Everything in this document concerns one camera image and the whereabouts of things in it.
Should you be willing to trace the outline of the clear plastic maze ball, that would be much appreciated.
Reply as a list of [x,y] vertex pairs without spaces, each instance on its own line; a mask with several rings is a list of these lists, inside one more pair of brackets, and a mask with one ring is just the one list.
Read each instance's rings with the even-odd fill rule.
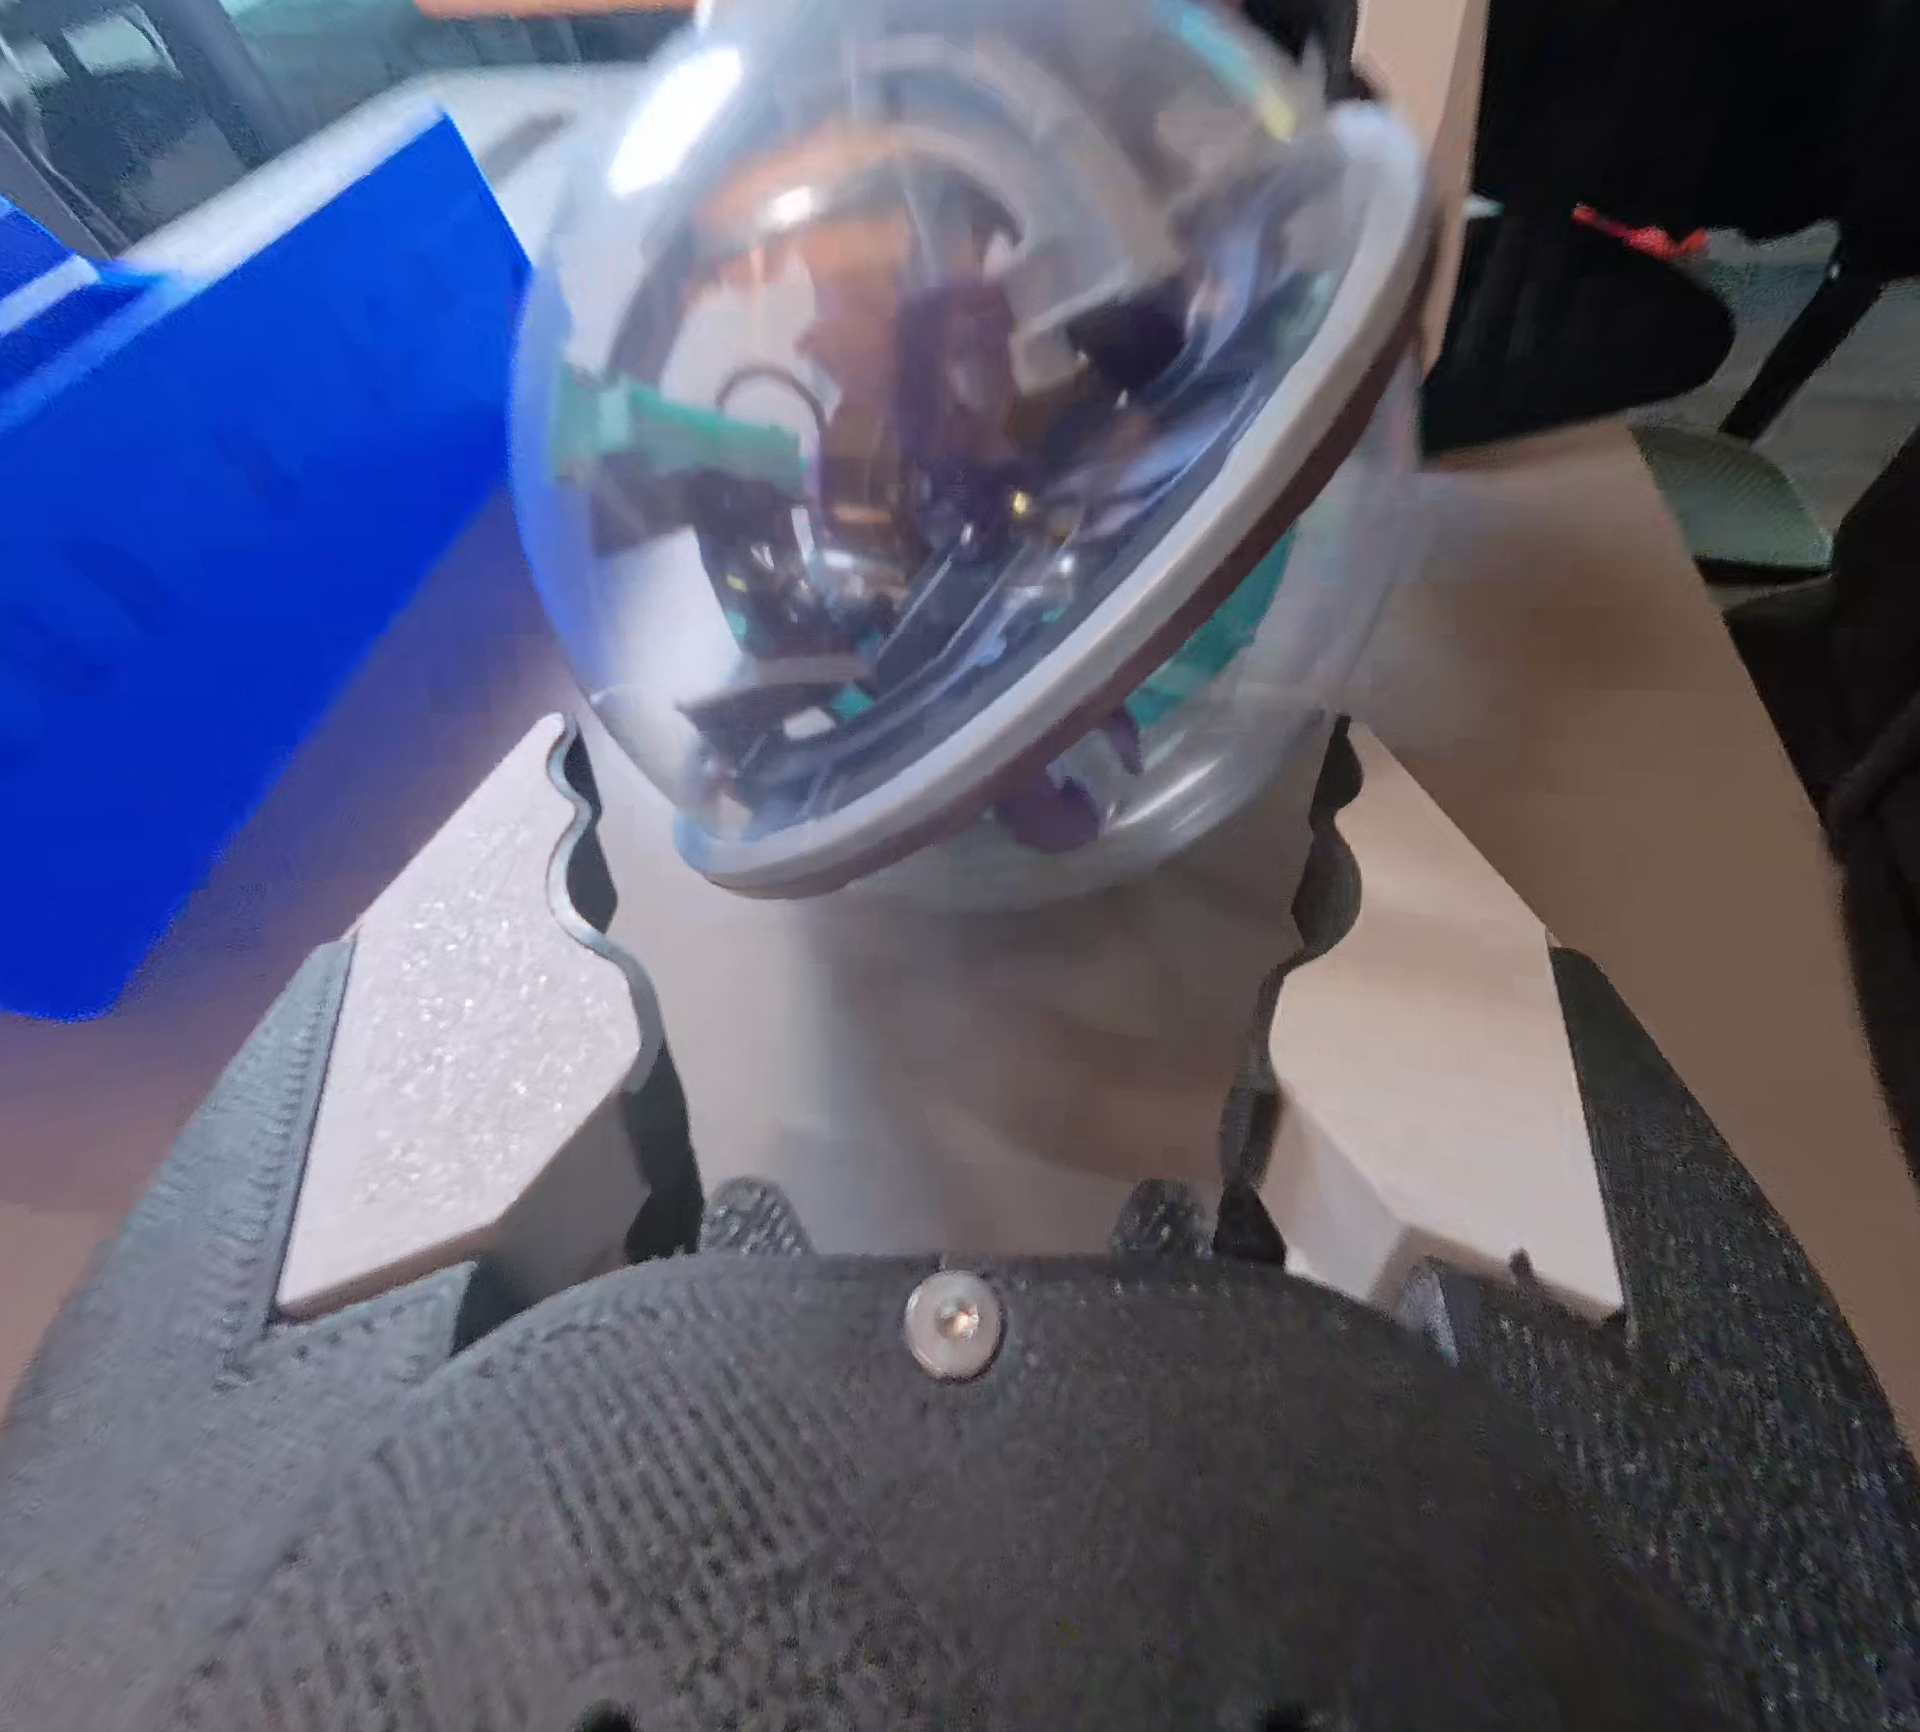
[[1330,721],[1415,462],[1424,157],[1212,0],[745,0],[541,247],[511,486],[748,899],[1129,884]]

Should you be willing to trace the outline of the pale green chair seat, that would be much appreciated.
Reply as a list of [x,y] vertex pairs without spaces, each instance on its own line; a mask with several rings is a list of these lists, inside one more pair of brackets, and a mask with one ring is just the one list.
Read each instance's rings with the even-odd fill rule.
[[1829,572],[1831,535],[1761,449],[1671,426],[1634,426],[1630,437],[1708,579],[1806,584]]

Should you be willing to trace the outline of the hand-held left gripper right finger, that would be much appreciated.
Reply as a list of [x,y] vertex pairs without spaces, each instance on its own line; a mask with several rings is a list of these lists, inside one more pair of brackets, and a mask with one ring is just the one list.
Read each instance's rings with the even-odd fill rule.
[[1394,1307],[1420,1263],[1621,1312],[1554,945],[1366,730],[1319,713],[1212,834],[1212,983],[1265,1114],[1220,1128],[1285,1268]]

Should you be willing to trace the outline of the black chair seat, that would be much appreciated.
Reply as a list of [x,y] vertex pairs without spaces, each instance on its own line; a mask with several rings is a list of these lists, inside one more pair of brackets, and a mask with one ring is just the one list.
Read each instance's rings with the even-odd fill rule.
[[1708,382],[1732,343],[1732,311],[1708,285],[1618,237],[1523,211],[1471,218],[1423,382],[1423,452],[1676,398]]

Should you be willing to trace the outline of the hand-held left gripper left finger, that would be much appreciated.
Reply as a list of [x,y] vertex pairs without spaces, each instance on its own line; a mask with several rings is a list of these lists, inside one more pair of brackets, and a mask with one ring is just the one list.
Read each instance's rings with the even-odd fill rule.
[[541,717],[359,916],[274,1307],[456,1263],[531,1306],[668,1249],[668,1046],[589,745]]

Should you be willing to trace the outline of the blue plastic bin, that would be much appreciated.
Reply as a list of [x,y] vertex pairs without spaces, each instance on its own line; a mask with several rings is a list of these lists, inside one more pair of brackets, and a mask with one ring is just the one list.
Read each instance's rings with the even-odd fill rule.
[[92,1020],[503,481],[528,261],[441,113],[226,269],[4,207],[4,1010]]

